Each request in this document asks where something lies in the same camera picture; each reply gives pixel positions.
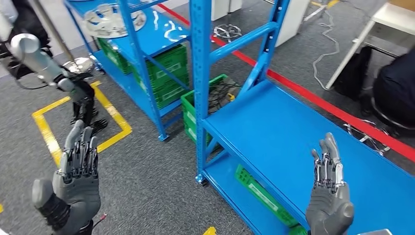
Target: white cable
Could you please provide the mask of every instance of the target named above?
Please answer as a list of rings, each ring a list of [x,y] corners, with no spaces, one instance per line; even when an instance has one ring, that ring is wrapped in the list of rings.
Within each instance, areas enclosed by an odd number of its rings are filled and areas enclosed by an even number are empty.
[[[324,32],[323,32],[323,35],[335,43],[335,45],[336,45],[336,51],[335,51],[335,52],[332,52],[332,53],[322,54],[322,55],[321,55],[321,56],[320,56],[320,57],[319,57],[316,61],[314,61],[314,62],[313,62],[313,69],[314,69],[314,79],[316,79],[316,80],[317,80],[317,82],[320,84],[320,86],[321,86],[324,90],[329,91],[329,90],[331,90],[331,89],[327,89],[327,88],[323,85],[323,83],[320,81],[320,79],[317,77],[317,73],[318,73],[318,71],[317,71],[317,66],[316,66],[316,64],[317,64],[318,62],[320,62],[320,61],[321,61],[324,57],[326,57],[326,56],[329,56],[329,55],[335,55],[335,54],[339,53],[339,52],[340,52],[340,48],[339,48],[339,42],[338,42],[336,39],[334,39],[334,38],[332,38],[332,37],[330,37],[330,36],[328,36],[328,35],[327,35],[327,33],[331,32],[331,31],[333,30],[333,27],[334,27],[335,25],[334,25],[334,22],[333,22],[333,16],[331,16],[331,15],[330,15],[330,13],[329,13],[327,10],[325,10],[324,12],[325,12],[325,13],[329,16],[329,21],[330,21],[330,24],[320,23],[319,25],[320,25],[321,27],[327,27],[327,28],[328,28],[328,30],[326,30],[326,31],[324,31]]]

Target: floor marking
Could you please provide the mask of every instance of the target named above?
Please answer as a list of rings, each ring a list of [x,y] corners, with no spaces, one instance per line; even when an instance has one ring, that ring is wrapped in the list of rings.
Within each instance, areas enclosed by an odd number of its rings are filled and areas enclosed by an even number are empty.
[[[216,229],[215,229],[215,227],[208,228],[203,235],[216,235]]]
[[[121,128],[121,132],[116,134],[115,136],[109,138],[102,144],[98,146],[98,153],[104,151],[117,141],[120,141],[122,138],[126,137],[132,132],[131,126],[127,123],[127,121],[122,117],[122,115],[117,111],[117,109],[112,105],[112,103],[105,97],[102,91],[97,87],[101,84],[100,81],[96,81],[91,83],[92,88],[95,90],[95,97],[96,99],[102,104],[102,106],[107,110],[107,112],[111,115],[111,117],[115,120],[118,126]],[[35,120],[43,139],[46,142],[47,148],[51,153],[55,164],[59,167],[59,163],[61,160],[62,150],[56,140],[55,136],[53,135],[44,114],[53,108],[58,107],[65,102],[70,100],[69,96],[66,96],[56,102],[53,102],[47,105],[44,108],[39,109],[38,111],[32,113],[32,117]]]
[[[315,5],[315,6],[322,6],[320,3],[315,2],[315,1],[311,1],[311,4]]]
[[[331,0],[328,4],[327,4],[327,9],[330,9],[331,7],[333,7],[334,5],[336,5],[336,3],[338,3],[339,0]],[[315,2],[315,1],[311,1],[311,4],[315,5],[315,6],[322,6],[321,3],[319,2]]]
[[[327,4],[327,8],[330,9],[331,7],[333,7],[334,5],[336,5],[336,3],[338,3],[339,0],[332,0]]]

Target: blue shelf board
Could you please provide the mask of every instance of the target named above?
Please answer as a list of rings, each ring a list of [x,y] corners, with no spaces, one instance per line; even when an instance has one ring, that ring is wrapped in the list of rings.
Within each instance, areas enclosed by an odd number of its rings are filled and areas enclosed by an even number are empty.
[[[388,228],[415,234],[414,177],[271,82],[251,88],[204,126],[305,227],[314,180],[311,149],[320,149],[319,140],[333,133],[355,206],[348,233]]]
[[[287,235],[288,227],[235,178],[239,164],[238,157],[225,154],[207,167],[204,175],[255,234]]]
[[[147,94],[142,90],[142,88],[133,77],[133,74],[123,74],[101,50],[94,52],[93,55],[102,65],[102,68],[105,70],[105,72],[127,93],[127,95],[134,101],[134,103],[138,105],[153,122],[155,122],[150,100]],[[171,104],[159,110],[160,116],[163,117],[167,115],[180,105],[180,99],[172,102]]]
[[[116,0],[90,0],[90,1],[69,1],[65,3],[73,8],[80,16],[95,9],[103,3],[115,3]],[[153,8],[143,9],[147,20],[143,28],[136,32],[141,50],[150,56],[155,56],[166,51],[177,44],[189,39],[189,31],[181,24],[175,22],[164,14]],[[112,38],[109,40],[112,46],[130,62],[136,61],[134,47],[131,45],[128,36]]]

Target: metal bracket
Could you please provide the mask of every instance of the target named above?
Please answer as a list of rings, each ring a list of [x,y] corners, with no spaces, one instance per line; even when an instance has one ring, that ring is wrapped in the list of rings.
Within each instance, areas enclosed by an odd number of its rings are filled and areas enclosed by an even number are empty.
[[[169,135],[159,135],[159,140],[160,141],[165,141],[166,139],[168,139],[170,136]]]
[[[197,183],[201,184],[205,178],[201,174],[198,174],[196,175],[195,180]]]

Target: cardboard box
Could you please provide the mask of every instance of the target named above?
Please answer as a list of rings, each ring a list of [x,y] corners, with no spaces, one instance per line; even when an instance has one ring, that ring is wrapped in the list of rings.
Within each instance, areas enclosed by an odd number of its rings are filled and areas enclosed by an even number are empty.
[[[389,3],[415,11],[415,0],[389,0]]]

